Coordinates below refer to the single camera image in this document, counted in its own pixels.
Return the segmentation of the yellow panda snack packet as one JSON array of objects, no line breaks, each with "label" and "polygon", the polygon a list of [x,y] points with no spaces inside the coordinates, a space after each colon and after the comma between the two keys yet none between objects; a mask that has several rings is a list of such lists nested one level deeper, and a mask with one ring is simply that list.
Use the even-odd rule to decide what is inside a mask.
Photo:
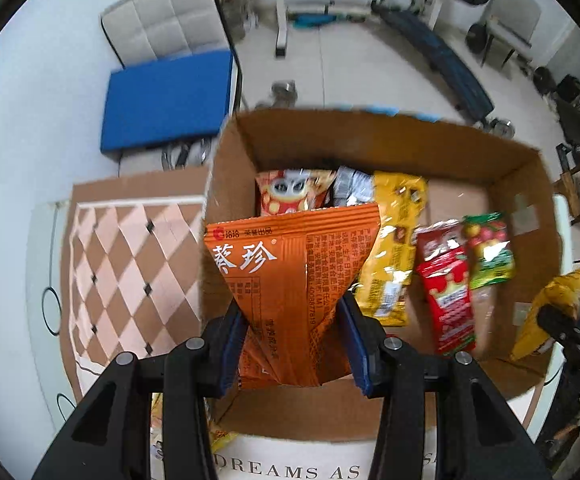
[{"label": "yellow panda snack packet", "polygon": [[544,353],[552,338],[537,322],[540,309],[553,306],[573,321],[580,317],[580,267],[568,274],[553,278],[534,298],[531,309],[522,323],[509,355],[519,361],[533,354]]}]

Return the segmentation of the checkered tablecloth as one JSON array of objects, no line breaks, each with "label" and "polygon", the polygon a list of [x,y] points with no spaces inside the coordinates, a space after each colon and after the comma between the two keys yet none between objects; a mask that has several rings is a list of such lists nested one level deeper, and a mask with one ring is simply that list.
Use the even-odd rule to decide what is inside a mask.
[{"label": "checkered tablecloth", "polygon": [[[560,268],[552,186],[540,156],[474,165],[453,160],[446,166],[352,158],[348,166],[426,180],[428,199],[419,217],[424,224],[490,210],[504,215],[516,270],[476,305],[476,358],[506,399],[538,385],[548,354],[518,360],[510,355],[522,306]],[[228,288],[202,233],[210,223],[256,213],[257,173],[249,159],[232,159],[212,168],[144,172],[73,189],[61,257],[60,342],[76,396],[84,396],[119,352],[162,354],[224,313]],[[214,417],[220,428],[251,436],[365,441],[378,431],[380,408],[351,378],[340,378],[315,388],[244,387],[220,401]]]}]

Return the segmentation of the white padded chair with blue cushion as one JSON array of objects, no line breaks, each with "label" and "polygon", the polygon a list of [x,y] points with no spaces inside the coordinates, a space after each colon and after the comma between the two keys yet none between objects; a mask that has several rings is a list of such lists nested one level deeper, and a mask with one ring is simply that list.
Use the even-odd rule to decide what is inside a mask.
[{"label": "white padded chair with blue cushion", "polygon": [[101,153],[214,138],[240,107],[242,70],[220,0],[120,0],[100,24],[121,64],[108,82]]}]

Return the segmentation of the orange snack packet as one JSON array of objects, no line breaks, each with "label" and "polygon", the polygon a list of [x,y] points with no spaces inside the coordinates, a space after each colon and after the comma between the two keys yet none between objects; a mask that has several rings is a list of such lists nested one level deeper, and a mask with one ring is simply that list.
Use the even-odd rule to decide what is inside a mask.
[{"label": "orange snack packet", "polygon": [[208,226],[204,244],[249,322],[242,388],[317,387],[350,374],[336,304],[379,228],[374,203]]}]

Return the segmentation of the grey chair background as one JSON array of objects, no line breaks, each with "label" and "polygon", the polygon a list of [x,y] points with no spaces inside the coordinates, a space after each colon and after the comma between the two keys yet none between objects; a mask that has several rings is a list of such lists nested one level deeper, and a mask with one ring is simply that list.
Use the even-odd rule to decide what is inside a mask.
[{"label": "grey chair background", "polygon": [[466,45],[473,54],[480,55],[481,65],[488,59],[494,41],[506,49],[500,67],[516,54],[529,60],[532,35],[541,15],[535,0],[488,0],[482,20],[468,29]]}]

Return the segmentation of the dumbbell on floor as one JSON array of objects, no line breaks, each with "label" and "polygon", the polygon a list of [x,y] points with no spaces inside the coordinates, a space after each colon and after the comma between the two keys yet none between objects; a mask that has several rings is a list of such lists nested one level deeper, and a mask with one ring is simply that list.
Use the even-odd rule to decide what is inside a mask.
[{"label": "dumbbell on floor", "polygon": [[487,120],[483,124],[483,130],[487,133],[491,133],[493,136],[498,136],[499,138],[511,140],[516,134],[516,128],[514,124],[504,118],[493,118]]}]

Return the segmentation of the silver white snack packet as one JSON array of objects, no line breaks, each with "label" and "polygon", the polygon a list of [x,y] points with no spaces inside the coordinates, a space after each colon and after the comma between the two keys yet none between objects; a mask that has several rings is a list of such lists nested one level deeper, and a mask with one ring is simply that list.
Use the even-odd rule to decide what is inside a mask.
[{"label": "silver white snack packet", "polygon": [[332,187],[333,206],[354,206],[374,199],[374,179],[370,174],[341,166]]}]

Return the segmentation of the yellow egg-ball snack bag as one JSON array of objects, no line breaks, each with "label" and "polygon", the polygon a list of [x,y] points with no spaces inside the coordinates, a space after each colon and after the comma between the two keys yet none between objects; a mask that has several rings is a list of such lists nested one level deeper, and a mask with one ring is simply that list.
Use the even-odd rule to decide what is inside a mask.
[{"label": "yellow egg-ball snack bag", "polygon": [[[203,401],[202,413],[203,415],[197,414],[197,417],[192,420],[194,423],[192,429],[185,431],[185,434],[194,437],[192,439],[194,442],[201,441],[202,429],[205,429],[209,450],[217,453],[239,437],[238,432],[220,429],[212,421],[209,403],[206,401]],[[151,395],[149,442],[151,457],[163,460],[163,394],[160,392]]]}]

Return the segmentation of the black weight bench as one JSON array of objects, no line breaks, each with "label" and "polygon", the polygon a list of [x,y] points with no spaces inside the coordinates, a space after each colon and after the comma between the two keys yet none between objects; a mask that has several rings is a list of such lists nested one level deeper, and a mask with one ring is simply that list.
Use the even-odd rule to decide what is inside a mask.
[{"label": "black weight bench", "polygon": [[419,17],[418,10],[412,7],[415,0],[410,3],[408,8],[402,8],[386,0],[371,0],[370,10],[424,56],[453,91],[461,114],[474,124],[485,126],[495,108],[488,92],[462,58]]}]

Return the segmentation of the long red snack packet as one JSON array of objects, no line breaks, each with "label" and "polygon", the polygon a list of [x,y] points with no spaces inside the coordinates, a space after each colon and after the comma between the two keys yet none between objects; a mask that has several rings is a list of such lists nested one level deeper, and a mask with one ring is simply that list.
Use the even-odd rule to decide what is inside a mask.
[{"label": "long red snack packet", "polygon": [[474,315],[465,249],[456,249],[420,263],[417,268],[432,318],[434,352],[451,356],[476,344]]}]

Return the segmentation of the panda red snack packet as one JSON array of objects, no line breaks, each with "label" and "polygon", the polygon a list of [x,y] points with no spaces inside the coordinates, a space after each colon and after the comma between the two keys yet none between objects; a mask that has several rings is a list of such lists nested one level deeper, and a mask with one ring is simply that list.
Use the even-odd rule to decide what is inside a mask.
[{"label": "panda red snack packet", "polygon": [[330,170],[286,169],[260,172],[260,214],[276,216],[322,208],[337,173]]}]

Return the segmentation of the open cardboard box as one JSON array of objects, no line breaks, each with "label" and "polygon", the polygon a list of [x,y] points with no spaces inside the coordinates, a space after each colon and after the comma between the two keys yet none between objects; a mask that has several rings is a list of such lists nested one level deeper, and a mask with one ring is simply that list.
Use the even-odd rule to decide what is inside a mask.
[{"label": "open cardboard box", "polygon": [[[473,300],[479,253],[414,274],[414,232],[497,212],[511,278]],[[239,304],[250,327],[238,376],[212,404],[226,431],[279,439],[375,437],[381,392],[352,370],[338,300],[422,354],[469,350],[503,396],[545,377],[546,349],[517,350],[514,314],[560,271],[552,182],[540,152],[454,122],[366,110],[262,108],[228,120],[204,218],[200,309]]]}]

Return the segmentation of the brown biscuit packet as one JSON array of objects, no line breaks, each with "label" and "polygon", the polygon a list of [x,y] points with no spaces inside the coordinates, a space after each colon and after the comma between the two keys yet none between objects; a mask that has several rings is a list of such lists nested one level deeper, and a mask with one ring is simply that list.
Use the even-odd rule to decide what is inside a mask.
[{"label": "brown biscuit packet", "polygon": [[414,231],[414,235],[416,263],[431,261],[466,244],[464,228],[457,219],[420,226]]}]

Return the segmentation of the large yellow black snack bag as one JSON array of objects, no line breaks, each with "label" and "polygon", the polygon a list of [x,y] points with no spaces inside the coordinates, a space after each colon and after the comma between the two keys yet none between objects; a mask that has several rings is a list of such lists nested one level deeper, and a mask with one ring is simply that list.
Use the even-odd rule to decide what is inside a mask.
[{"label": "large yellow black snack bag", "polygon": [[408,324],[406,292],[415,263],[415,235],[427,205],[422,177],[394,172],[374,174],[374,196],[381,226],[365,261],[354,296],[363,315],[386,327]]}]

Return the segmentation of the green candy ball packet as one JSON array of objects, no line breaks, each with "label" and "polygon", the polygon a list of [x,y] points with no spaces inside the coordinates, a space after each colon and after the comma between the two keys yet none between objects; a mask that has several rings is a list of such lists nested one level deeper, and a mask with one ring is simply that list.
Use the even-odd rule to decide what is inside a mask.
[{"label": "green candy ball packet", "polygon": [[478,289],[509,281],[516,264],[504,215],[474,214],[462,219],[470,261],[470,287]]}]

